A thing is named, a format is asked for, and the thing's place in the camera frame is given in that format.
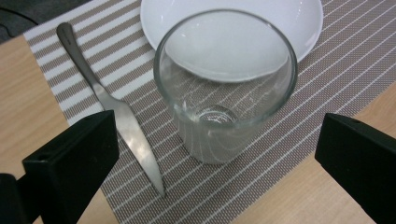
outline striped placemat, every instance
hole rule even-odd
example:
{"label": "striped placemat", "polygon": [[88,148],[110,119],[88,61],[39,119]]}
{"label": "striped placemat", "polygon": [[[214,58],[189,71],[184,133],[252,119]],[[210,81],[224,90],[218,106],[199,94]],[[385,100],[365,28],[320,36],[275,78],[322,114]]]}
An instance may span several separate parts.
{"label": "striped placemat", "polygon": [[323,0],[320,39],[299,63],[290,101],[232,163],[188,155],[153,81],[154,50],[140,1],[93,0],[25,33],[69,124],[103,108],[69,59],[56,26],[73,24],[92,70],[128,102],[152,145],[167,197],[150,185],[120,141],[120,160],[102,186],[121,223],[226,223],[316,148],[326,112],[353,116],[396,79],[396,3]]}

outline knife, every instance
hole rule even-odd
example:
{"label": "knife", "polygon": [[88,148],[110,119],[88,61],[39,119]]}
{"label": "knife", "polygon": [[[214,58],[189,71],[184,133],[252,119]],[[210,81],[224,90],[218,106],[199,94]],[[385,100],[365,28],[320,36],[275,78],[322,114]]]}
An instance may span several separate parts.
{"label": "knife", "polygon": [[99,79],[94,75],[78,48],[73,27],[70,23],[61,23],[56,28],[56,34],[79,72],[88,81],[103,108],[105,110],[114,110],[116,127],[119,134],[128,145],[129,149],[134,153],[134,156],[145,171],[148,179],[158,192],[164,196],[165,189],[163,187],[160,168],[158,167],[154,154],[151,151],[149,142],[140,129],[139,123],[134,117],[134,113],[131,111],[131,108],[125,102],[112,97],[102,86]]}

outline drinking glass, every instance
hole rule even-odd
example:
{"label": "drinking glass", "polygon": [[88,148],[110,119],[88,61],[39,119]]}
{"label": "drinking glass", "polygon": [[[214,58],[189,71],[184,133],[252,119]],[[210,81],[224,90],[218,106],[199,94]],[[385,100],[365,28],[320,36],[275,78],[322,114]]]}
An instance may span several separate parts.
{"label": "drinking glass", "polygon": [[290,98],[297,61],[263,18],[233,9],[176,24],[154,60],[154,79],[185,148],[199,161],[232,161]]}

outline table surface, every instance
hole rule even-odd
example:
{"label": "table surface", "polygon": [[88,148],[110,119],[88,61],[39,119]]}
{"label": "table surface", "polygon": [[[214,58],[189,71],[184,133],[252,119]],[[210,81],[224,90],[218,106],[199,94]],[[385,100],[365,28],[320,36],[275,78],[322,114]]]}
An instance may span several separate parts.
{"label": "table surface", "polygon": [[[0,172],[23,174],[21,160],[68,127],[64,114],[23,36],[0,46]],[[396,137],[396,83],[355,118]],[[117,223],[101,190],[80,223]],[[307,157],[234,223],[374,223]]]}

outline black object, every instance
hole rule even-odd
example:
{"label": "black object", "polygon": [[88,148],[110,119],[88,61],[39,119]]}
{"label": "black object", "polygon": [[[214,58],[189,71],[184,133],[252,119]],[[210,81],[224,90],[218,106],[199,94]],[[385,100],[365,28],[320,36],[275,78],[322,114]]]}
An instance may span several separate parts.
{"label": "black object", "polygon": [[396,223],[396,139],[326,114],[315,158],[377,223]]}
{"label": "black object", "polygon": [[119,158],[113,111],[88,116],[0,174],[0,223],[76,223]]}

